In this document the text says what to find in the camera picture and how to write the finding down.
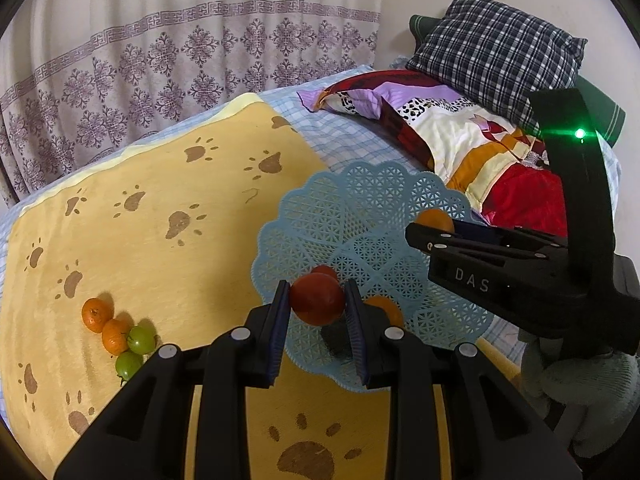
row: yellow blanket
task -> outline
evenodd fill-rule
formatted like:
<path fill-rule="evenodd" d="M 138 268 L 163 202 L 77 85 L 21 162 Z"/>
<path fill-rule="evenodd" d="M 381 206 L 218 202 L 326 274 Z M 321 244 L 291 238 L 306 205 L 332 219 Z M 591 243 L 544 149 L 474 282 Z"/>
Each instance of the yellow blanket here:
<path fill-rule="evenodd" d="M 10 235 L 0 370 L 15 437 L 47 478 L 120 388 L 115 358 L 82 323 L 84 301 L 112 301 L 117 317 L 183 349 L 210 343 L 261 303 L 250 280 L 258 230 L 288 190 L 325 169 L 286 120 L 246 94 L 23 213 Z M 275 388 L 247 393 L 253 478 L 382 478 L 388 402 L 285 357 Z"/>

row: paw print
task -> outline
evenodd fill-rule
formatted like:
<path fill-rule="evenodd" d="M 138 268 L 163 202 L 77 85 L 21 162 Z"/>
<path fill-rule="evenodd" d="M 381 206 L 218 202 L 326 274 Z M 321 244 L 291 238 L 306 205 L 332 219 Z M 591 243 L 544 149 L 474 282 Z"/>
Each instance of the paw print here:
<path fill-rule="evenodd" d="M 77 215 L 80 214 L 80 210 L 76 208 L 76 205 L 78 205 L 78 201 L 86 202 L 86 197 L 79 195 L 81 191 L 82 191 L 82 188 L 78 189 L 78 191 L 76 191 L 76 196 L 73 196 L 66 201 L 65 216 L 71 216 L 71 213 L 75 213 Z"/>
<path fill-rule="evenodd" d="M 76 295 L 76 288 L 78 288 L 78 283 L 82 280 L 82 272 L 79 270 L 71 270 L 68 265 L 65 266 L 65 269 L 68 272 L 66 278 L 60 278 L 58 283 L 63 283 L 62 290 L 65 293 L 65 296 L 69 299 L 73 298 Z M 59 300 L 61 294 L 56 294 L 56 299 Z"/>
<path fill-rule="evenodd" d="M 27 265 L 24 268 L 25 272 L 29 267 L 31 267 L 31 269 L 35 269 L 38 266 L 38 262 L 40 261 L 40 257 L 42 256 L 42 253 L 44 252 L 44 249 L 42 247 L 40 247 L 41 243 L 42 243 L 42 239 L 38 238 L 38 245 L 37 246 L 36 246 L 36 242 L 31 244 L 31 254 L 29 254 L 29 256 L 27 256 L 27 261 L 28 261 L 29 265 Z"/>
<path fill-rule="evenodd" d="M 78 401 L 78 404 L 82 404 L 82 392 L 78 390 L 78 394 L 74 400 Z M 66 405 L 71 407 L 71 396 L 69 392 L 66 393 Z M 95 408 L 91 406 L 87 410 L 87 414 L 92 416 L 95 413 Z M 73 410 L 69 412 L 66 420 L 69 423 L 69 427 L 74 430 L 78 435 L 82 435 L 86 429 L 89 427 L 89 420 L 86 418 L 86 415 L 83 412 L 79 412 L 78 410 Z"/>
<path fill-rule="evenodd" d="M 24 402 L 29 402 L 29 395 L 33 395 L 38 391 L 38 381 L 33 376 L 33 371 L 31 370 L 31 363 L 27 363 L 26 366 L 22 363 L 18 363 L 18 368 L 24 368 L 24 375 L 22 379 L 18 379 L 18 384 L 24 384 L 24 389 L 27 390 L 27 393 L 24 394 Z M 36 411 L 35 402 L 31 403 L 31 411 Z"/>
<path fill-rule="evenodd" d="M 267 155 L 267 157 L 258 163 L 258 170 L 262 173 L 280 173 L 282 171 L 282 165 L 280 164 L 280 152 L 270 155 L 269 150 L 264 150 L 263 153 Z M 255 158 L 252 156 L 249 157 L 249 160 L 255 162 Z M 253 171 L 254 169 L 255 168 L 253 166 L 247 166 L 244 168 L 245 171 Z M 261 177 L 262 176 L 260 174 L 255 175 L 253 180 L 258 180 Z"/>
<path fill-rule="evenodd" d="M 277 130 L 283 126 L 291 126 L 291 123 L 280 115 L 276 115 L 271 118 L 271 128 L 273 130 Z"/>
<path fill-rule="evenodd" d="M 136 184 L 136 189 L 140 189 L 140 186 L 138 184 Z M 142 200 L 142 197 L 145 195 L 146 195 L 146 191 L 136 191 L 130 194 L 129 196 L 127 196 L 124 203 L 116 202 L 115 204 L 113 204 L 113 206 L 114 207 L 122 206 L 125 211 L 131 211 L 131 212 L 137 211 L 138 207 L 140 206 L 140 201 Z M 113 215 L 113 217 L 117 218 L 121 214 L 122 213 L 116 213 L 115 215 Z"/>
<path fill-rule="evenodd" d="M 189 206 L 189 209 L 195 210 L 199 207 L 200 207 L 200 204 L 191 204 Z M 207 215 L 205 214 L 198 215 L 196 216 L 196 220 L 204 220 L 206 217 Z M 167 229 L 167 232 L 164 235 L 164 238 L 166 238 L 167 240 L 172 240 L 173 238 L 177 237 L 177 235 L 179 235 L 181 232 L 183 232 L 187 227 L 189 227 L 190 224 L 191 224 L 191 215 L 189 215 L 188 213 L 185 213 L 184 211 L 174 211 L 169 215 L 169 228 Z M 193 233 L 195 235 L 200 236 L 202 234 L 202 231 L 200 229 L 194 229 Z M 178 245 L 180 247 L 183 247 L 184 242 L 178 239 Z"/>
<path fill-rule="evenodd" d="M 196 139 L 195 146 L 191 146 L 184 150 L 184 154 L 187 156 L 187 162 L 193 162 L 194 160 L 199 160 L 207 153 L 207 148 L 209 150 L 217 150 L 219 146 L 203 146 L 201 144 L 202 137 L 198 137 Z M 209 144 L 213 139 L 207 139 L 205 144 Z M 206 156 L 204 160 L 213 160 L 212 157 Z"/>
<path fill-rule="evenodd" d="M 306 430 L 307 421 L 304 413 L 298 414 L 296 425 L 299 430 Z M 324 434 L 331 438 L 341 429 L 340 423 L 334 422 L 324 430 Z M 270 426 L 268 433 L 271 440 L 280 441 L 278 428 Z M 348 450 L 343 458 L 352 460 L 361 454 L 362 450 L 359 447 L 354 447 Z M 308 480 L 332 480 L 335 471 L 334 454 L 318 442 L 300 440 L 300 442 L 291 444 L 280 454 L 277 467 L 282 472 L 297 474 Z"/>

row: red tomato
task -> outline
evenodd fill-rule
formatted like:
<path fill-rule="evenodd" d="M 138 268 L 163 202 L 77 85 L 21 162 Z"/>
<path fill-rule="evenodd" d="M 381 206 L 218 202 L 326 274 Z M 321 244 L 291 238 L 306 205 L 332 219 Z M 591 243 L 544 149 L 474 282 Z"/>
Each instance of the red tomato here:
<path fill-rule="evenodd" d="M 305 323 L 328 325 L 344 311 L 344 291 L 340 283 L 328 274 L 312 272 L 301 276 L 291 285 L 289 304 Z"/>
<path fill-rule="evenodd" d="M 335 272 L 335 270 L 333 270 L 328 265 L 318 265 L 317 267 L 314 267 L 313 269 L 311 269 L 311 272 L 322 272 L 323 274 L 328 274 L 336 282 L 340 282 L 340 280 L 338 279 L 338 273 Z"/>

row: black and white plaid pillow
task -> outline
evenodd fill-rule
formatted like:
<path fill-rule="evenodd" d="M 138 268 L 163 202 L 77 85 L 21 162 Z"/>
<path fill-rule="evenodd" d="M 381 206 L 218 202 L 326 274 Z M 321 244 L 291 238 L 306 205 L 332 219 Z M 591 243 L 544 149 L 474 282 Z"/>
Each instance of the black and white plaid pillow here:
<path fill-rule="evenodd" d="M 493 0 L 453 0 L 406 67 L 535 135 L 528 93 L 573 87 L 586 43 Z"/>

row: blue plastic placemat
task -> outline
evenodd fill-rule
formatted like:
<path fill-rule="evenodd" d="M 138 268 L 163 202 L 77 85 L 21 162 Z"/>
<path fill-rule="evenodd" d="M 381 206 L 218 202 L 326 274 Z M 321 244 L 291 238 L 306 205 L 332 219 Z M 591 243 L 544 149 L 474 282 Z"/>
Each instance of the blue plastic placemat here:
<path fill-rule="evenodd" d="M 424 342 L 453 348 L 475 341 L 494 316 L 429 282 L 429 257 L 404 240 L 407 224 L 430 208 L 472 221 L 466 197 L 430 172 L 409 173 L 395 162 L 354 162 L 339 174 L 318 173 L 303 188 L 287 193 L 278 218 L 261 229 L 254 285 L 268 302 L 279 280 L 293 282 L 327 264 L 341 281 L 353 278 L 364 298 L 381 294 L 393 299 L 405 328 Z M 331 377 L 348 390 L 365 391 L 353 361 L 333 357 L 320 327 L 295 314 L 285 350 L 303 370 Z"/>

